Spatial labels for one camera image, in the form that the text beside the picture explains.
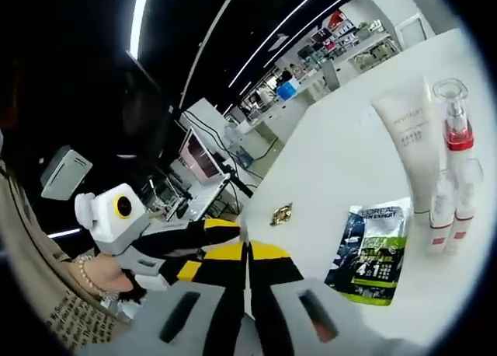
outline ceiling light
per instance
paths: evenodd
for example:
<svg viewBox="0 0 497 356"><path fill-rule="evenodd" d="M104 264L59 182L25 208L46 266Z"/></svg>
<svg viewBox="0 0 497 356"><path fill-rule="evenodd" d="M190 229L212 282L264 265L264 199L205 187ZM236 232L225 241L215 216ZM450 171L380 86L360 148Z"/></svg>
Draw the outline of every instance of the ceiling light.
<svg viewBox="0 0 497 356"><path fill-rule="evenodd" d="M245 90L247 90L247 88L252 84L252 82L248 82L248 84L245 86L244 89L242 89L242 91L240 92L240 96L245 92Z"/></svg>
<svg viewBox="0 0 497 356"><path fill-rule="evenodd" d="M52 233L52 234L48 235L48 238L54 239L57 237L69 236L70 234L79 233L80 231L81 231L81 228L77 228L77 229L66 230L65 232Z"/></svg>
<svg viewBox="0 0 497 356"><path fill-rule="evenodd" d="M228 113L228 111L231 109L232 106L233 106L233 103L230 103L230 106L228 106L228 108L226 109L226 111L223 113L223 116Z"/></svg>
<svg viewBox="0 0 497 356"><path fill-rule="evenodd" d="M277 48L281 46L282 43L288 38L287 35L283 35L282 33L278 33L278 40L269 48L268 52L275 51Z"/></svg>
<svg viewBox="0 0 497 356"><path fill-rule="evenodd" d="M135 154L117 154L117 157L121 159L135 159L137 156Z"/></svg>
<svg viewBox="0 0 497 356"><path fill-rule="evenodd" d="M287 20L293 14L295 14L302 6L304 6L308 1L309 0L303 0L303 2L301 2L298 7L296 7L290 14L287 15L287 17L285 19L283 19L283 21L278 26L276 26L276 28L272 31L272 33L270 33L269 36L262 42L262 44L260 44L259 47L255 50L254 54L252 54L250 56L249 60L246 61L246 63L242 66L242 68L240 69L240 71L238 71L238 74L236 74L236 76L233 78L233 80L231 80L230 85L228 86L228 88L231 88L233 86L233 84L236 82L236 80L238 79L238 77L242 74L243 70L245 70L245 68L247 67L247 65L249 65L249 63L252 61L252 59L254 59L254 57L257 55L257 53L260 52L260 50L262 49L262 47L264 47L264 45L266 45L266 43L269 41L269 39L271 37L273 37L273 35L281 28L281 26L283 24L285 24L287 22Z"/></svg>
<svg viewBox="0 0 497 356"><path fill-rule="evenodd" d="M138 48L140 46L140 31L143 13L147 0L137 0L134 4L133 23L131 24L130 53L138 59Z"/></svg>
<svg viewBox="0 0 497 356"><path fill-rule="evenodd" d="M272 61L274 61L274 58L276 58L278 55L281 54L281 52L283 51L283 49L285 49L288 45L290 45L292 43L292 41L294 41L301 33L303 33L317 18L319 18L320 16L322 16L323 14L325 14L328 10L330 10L331 8L333 8L333 6L339 4L341 1L343 0L337 0L335 2L333 2L328 8L326 8L325 10L323 10L322 12L320 12L312 21L310 21L308 24L306 24L304 27L302 27L302 29L300 31L298 31L295 36L293 36L291 39L289 39L287 41L286 44L284 44L272 57L271 59L269 59L267 61L267 63L264 65L264 68L266 68Z"/></svg>

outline camera lens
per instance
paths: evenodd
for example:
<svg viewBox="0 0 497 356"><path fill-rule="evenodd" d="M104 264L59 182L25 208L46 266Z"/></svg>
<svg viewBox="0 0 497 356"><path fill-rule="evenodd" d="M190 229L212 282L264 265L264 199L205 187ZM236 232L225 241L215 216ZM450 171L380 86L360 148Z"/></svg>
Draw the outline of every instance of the camera lens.
<svg viewBox="0 0 497 356"><path fill-rule="evenodd" d="M117 200L117 211L121 216L127 218L131 214L131 202L127 197L120 197Z"/></svg>

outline black ceiling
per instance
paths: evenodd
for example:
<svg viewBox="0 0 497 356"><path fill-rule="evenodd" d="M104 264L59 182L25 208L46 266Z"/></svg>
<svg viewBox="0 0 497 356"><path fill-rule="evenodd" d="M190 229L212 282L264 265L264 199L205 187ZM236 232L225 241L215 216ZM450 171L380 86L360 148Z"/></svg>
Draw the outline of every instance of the black ceiling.
<svg viewBox="0 0 497 356"><path fill-rule="evenodd" d="M207 29L225 0L148 0L140 60L177 105ZM200 58L185 106L207 97L224 108L270 58L267 48L229 89L240 67L269 33L303 0L233 0ZM311 0L279 33L292 37L333 0ZM119 181L115 163L123 146L123 68L127 64L135 0L2 0L4 38L26 61L18 128L5 136L4 157L49 231L73 227L71 204L40 199L40 171L55 150L71 145L96 165L97 188Z"/></svg>
<svg viewBox="0 0 497 356"><path fill-rule="evenodd" d="M248 82L257 82L267 71L264 64L277 52L268 52L278 33L290 40L335 0L310 0L297 11L248 64L231 88L231 80L260 44L303 0L233 0L227 7L197 65L183 107L202 97L223 110L236 103ZM332 11L319 17L318 25ZM311 27L302 33L307 35Z"/></svg>

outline bracelet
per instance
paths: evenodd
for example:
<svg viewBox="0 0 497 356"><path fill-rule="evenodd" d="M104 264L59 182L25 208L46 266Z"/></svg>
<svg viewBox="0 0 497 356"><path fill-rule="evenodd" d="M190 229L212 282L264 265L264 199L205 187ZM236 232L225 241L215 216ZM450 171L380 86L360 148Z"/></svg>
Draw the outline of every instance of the bracelet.
<svg viewBox="0 0 497 356"><path fill-rule="evenodd" d="M95 290L97 290L97 292L99 293L99 296L101 298L107 299L107 300L117 300L119 298L119 293L117 291L105 291L105 290L102 290L96 284L94 284L92 282L92 280L89 279L89 277L88 277L88 275L86 274L86 271L85 271L85 263L87 261L91 260L91 259L93 259L93 257L91 257L89 255L82 255L82 256L79 256L77 258L77 260L76 260L76 262L79 265L79 273L83 277L83 280L85 280L86 284L90 288L94 288Z"/></svg>

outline gold wrapper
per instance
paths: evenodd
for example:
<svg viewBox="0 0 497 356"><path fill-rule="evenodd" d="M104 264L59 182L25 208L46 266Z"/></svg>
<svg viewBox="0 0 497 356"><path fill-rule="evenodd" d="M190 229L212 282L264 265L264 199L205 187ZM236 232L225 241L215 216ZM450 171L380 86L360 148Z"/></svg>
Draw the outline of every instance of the gold wrapper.
<svg viewBox="0 0 497 356"><path fill-rule="evenodd" d="M282 208L277 208L273 212L273 217L271 218L271 226L280 225L283 222L287 222L292 217L292 205L293 203L289 203Z"/></svg>

